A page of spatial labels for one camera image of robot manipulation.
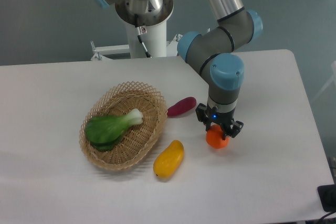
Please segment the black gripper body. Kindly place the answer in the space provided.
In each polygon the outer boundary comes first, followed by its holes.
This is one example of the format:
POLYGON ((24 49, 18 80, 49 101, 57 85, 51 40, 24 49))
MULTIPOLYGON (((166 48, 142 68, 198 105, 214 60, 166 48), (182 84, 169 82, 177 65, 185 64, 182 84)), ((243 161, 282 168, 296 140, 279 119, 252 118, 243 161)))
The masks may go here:
POLYGON ((222 113, 218 112, 215 106, 210 106, 207 104, 205 111, 207 116, 207 122, 205 123, 206 129, 209 130, 212 123, 219 125, 222 130, 230 130, 232 125, 232 120, 234 116, 234 109, 229 112, 222 113))

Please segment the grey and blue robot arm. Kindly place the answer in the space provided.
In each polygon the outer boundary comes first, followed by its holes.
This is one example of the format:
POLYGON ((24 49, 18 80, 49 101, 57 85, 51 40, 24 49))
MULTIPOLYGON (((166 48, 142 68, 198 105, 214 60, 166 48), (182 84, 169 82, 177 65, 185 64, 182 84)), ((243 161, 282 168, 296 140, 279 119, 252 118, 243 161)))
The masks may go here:
MULTIPOLYGON (((167 56, 166 22, 173 13, 173 0, 95 0, 102 8, 114 5, 127 30, 132 58, 167 56)), ((205 34, 185 33, 177 54, 208 84, 206 104, 196 108, 197 118, 207 129, 220 126, 224 137, 236 137, 243 123, 234 119, 244 63, 234 50, 262 32, 262 20, 246 10, 241 0, 208 0, 218 26, 205 34)))

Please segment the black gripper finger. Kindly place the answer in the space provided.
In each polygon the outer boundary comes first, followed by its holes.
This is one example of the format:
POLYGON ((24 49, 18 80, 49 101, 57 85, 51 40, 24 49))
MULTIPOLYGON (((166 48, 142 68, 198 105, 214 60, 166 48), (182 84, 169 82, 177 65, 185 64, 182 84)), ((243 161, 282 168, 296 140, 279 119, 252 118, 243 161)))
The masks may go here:
POLYGON ((208 107, 202 103, 199 103, 195 109, 196 116, 199 122, 205 125, 205 131, 207 132, 211 128, 211 119, 208 117, 208 107))
POLYGON ((230 122, 222 123, 223 139, 227 137, 235 138, 244 127, 244 123, 241 121, 231 120, 230 122))

